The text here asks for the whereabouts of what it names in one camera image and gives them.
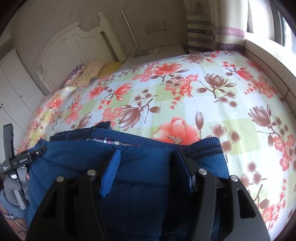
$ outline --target person's arm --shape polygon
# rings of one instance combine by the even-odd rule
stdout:
[[[10,225],[13,231],[19,236],[19,238],[21,240],[25,240],[27,235],[27,230],[28,230],[26,220],[24,218],[15,217],[10,212],[8,212],[2,206],[2,204],[0,204],[0,211],[2,212],[7,223]]]

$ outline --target gray glove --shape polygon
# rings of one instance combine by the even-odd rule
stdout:
[[[25,211],[20,209],[20,205],[14,194],[14,190],[20,191],[21,189],[21,184],[18,181],[7,177],[4,180],[4,190],[2,190],[0,194],[0,203],[8,212],[18,218],[25,217]],[[23,189],[25,198],[29,201],[29,180],[26,180],[23,184]]]

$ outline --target headboard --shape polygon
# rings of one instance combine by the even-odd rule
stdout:
[[[81,63],[104,60],[106,64],[123,63],[126,55],[114,32],[113,26],[103,12],[99,12],[100,25],[91,31],[73,23],[57,33],[43,50],[38,63],[43,73],[37,72],[46,88],[58,90],[63,80]]]

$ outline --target white nightstand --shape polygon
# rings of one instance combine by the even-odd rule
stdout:
[[[157,48],[157,51],[155,51],[154,49],[150,50],[149,54],[147,55],[142,55],[136,58],[129,57],[119,70],[130,69],[140,64],[145,64],[145,63],[153,62],[156,60],[171,58],[171,57],[184,55],[184,54],[186,53],[181,45],[160,47],[160,48]]]

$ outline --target curtain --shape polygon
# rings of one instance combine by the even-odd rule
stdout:
[[[242,50],[248,0],[184,0],[190,53]]]

